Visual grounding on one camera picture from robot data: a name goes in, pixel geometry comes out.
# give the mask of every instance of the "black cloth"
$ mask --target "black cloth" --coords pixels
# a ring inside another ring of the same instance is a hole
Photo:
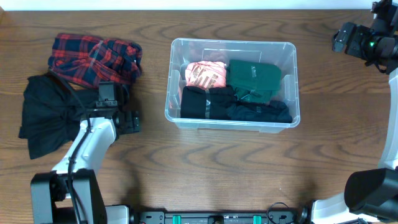
[[[206,119],[206,99],[210,99],[208,119],[230,119],[227,108],[236,102],[231,87],[210,88],[205,90],[195,86],[186,86],[182,91],[181,118]]]
[[[243,103],[233,104],[227,110],[228,116],[234,121],[258,121],[291,123],[289,108],[284,102],[271,100],[269,105]]]
[[[18,137],[28,139],[30,158],[36,159],[74,140],[84,111],[49,73],[29,77],[28,81]],[[78,90],[76,94],[86,108],[94,108],[98,100],[97,90]]]

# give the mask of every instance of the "plaid fabric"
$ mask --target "plaid fabric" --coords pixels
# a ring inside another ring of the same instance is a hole
[[[132,84],[140,76],[140,45],[118,39],[58,34],[49,58],[50,69],[66,80],[87,88],[100,81]]]

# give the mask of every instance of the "green tape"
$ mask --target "green tape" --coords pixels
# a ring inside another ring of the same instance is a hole
[[[173,224],[181,224],[181,216],[173,215]]]
[[[261,216],[260,215],[253,216],[253,224],[261,224]]]

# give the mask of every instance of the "pink shirt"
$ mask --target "pink shirt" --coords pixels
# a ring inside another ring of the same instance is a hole
[[[226,70],[223,62],[193,62],[185,70],[187,86],[196,86],[207,90],[226,86]]]

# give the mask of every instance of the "storage box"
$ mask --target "storage box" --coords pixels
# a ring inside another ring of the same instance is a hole
[[[202,60],[224,62],[228,65],[230,59],[274,64],[282,70],[280,91],[273,99],[283,101],[289,107],[290,115],[293,117],[291,124],[180,117],[182,90],[187,84],[185,81],[187,65]],[[165,116],[179,128],[216,128],[278,133],[285,128],[296,127],[300,122],[300,104],[295,46],[289,42],[175,39],[172,42],[170,54]]]

